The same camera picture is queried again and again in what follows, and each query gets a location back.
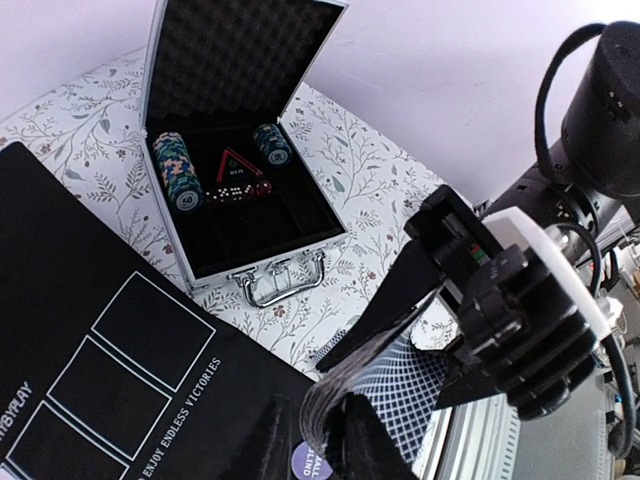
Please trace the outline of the purple small blind button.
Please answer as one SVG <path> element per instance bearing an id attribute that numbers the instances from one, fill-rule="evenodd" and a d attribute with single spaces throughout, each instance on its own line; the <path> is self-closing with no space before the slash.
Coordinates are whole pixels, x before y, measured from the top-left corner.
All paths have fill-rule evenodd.
<path id="1" fill-rule="evenodd" d="M 307 442 L 301 442 L 294 448 L 291 472 L 298 480 L 328 480 L 333 475 L 330 465 Z"/>

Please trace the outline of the left teal chip stack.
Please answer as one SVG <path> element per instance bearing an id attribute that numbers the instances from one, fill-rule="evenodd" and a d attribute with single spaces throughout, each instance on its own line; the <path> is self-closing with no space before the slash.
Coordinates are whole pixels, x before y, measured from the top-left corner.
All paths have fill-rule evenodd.
<path id="1" fill-rule="evenodd" d="M 205 198 L 186 143 L 177 132 L 163 132 L 152 144 L 170 207 L 178 214 L 190 214 Z"/>

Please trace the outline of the aluminium poker chip case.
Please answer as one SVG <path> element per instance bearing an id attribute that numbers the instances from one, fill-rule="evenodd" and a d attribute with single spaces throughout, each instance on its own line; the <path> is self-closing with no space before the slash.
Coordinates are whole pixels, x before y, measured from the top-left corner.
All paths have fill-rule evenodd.
<path id="1" fill-rule="evenodd" d="M 283 116 L 341 1 L 160 1 L 146 51 L 144 162 L 187 290 L 264 308 L 318 287 L 346 229 Z"/>

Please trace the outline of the right blue chip stack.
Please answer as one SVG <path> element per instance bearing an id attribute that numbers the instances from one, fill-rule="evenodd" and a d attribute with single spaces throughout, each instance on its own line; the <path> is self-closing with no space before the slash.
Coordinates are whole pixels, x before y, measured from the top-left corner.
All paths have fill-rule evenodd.
<path id="1" fill-rule="evenodd" d="M 275 124 L 262 124 L 252 136 L 265 161 L 273 167 L 282 167 L 289 163 L 292 149 Z"/>

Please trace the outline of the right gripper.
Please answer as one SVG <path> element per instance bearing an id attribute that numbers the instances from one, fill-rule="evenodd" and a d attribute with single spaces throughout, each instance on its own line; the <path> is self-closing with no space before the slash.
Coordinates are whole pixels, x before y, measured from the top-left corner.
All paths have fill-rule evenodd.
<path id="1" fill-rule="evenodd" d="M 520 419 L 550 415 L 593 372 L 597 338 L 535 253 L 503 248 L 441 185 L 407 221 L 401 250 L 359 320 L 318 362 L 326 373 L 401 321 L 441 283 L 460 336 L 435 410 L 501 393 Z"/>

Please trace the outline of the red dice row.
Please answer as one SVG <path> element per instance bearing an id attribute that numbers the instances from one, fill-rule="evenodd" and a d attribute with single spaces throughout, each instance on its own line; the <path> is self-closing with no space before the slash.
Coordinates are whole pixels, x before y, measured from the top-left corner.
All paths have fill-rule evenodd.
<path id="1" fill-rule="evenodd" d="M 272 184 L 268 180 L 240 184 L 218 185 L 206 193 L 209 204 L 225 204 L 248 201 L 271 194 Z"/>

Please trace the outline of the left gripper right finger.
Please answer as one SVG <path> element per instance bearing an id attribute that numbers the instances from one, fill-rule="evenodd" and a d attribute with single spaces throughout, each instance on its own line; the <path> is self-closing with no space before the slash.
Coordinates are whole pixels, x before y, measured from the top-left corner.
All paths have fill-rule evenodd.
<path id="1" fill-rule="evenodd" d="M 324 458 L 341 479 L 415 478 L 364 395 L 348 393 L 325 427 Z"/>

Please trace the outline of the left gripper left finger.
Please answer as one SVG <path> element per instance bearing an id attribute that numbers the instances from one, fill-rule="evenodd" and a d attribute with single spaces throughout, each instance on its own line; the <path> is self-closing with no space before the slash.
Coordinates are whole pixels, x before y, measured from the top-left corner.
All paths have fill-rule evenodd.
<path id="1" fill-rule="evenodd" d="M 220 479 L 290 479 L 292 415 L 290 400 L 271 397 Z"/>

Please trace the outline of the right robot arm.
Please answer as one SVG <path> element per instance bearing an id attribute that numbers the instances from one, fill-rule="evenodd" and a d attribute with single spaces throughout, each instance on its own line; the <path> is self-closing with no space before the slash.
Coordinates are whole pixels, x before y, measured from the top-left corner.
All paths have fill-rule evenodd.
<path id="1" fill-rule="evenodd" d="M 442 289 L 458 336 L 440 407 L 503 393 L 520 418 L 560 407 L 594 371 L 596 330 L 543 257 L 508 239 L 517 215 L 568 243 L 577 263 L 620 208 L 639 215 L 639 27 L 590 24 L 559 47 L 534 113 L 536 162 L 482 215 L 438 187 L 405 224 L 401 250 L 357 323 L 318 362 L 370 362 Z"/>

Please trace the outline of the black poker playing mat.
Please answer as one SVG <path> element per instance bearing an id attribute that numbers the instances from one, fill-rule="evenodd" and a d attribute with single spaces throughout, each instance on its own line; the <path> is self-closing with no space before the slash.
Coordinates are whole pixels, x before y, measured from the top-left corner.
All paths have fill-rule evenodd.
<path id="1" fill-rule="evenodd" d="M 310 380 L 209 314 L 21 143 L 1 152 L 1 475 L 220 479 Z"/>

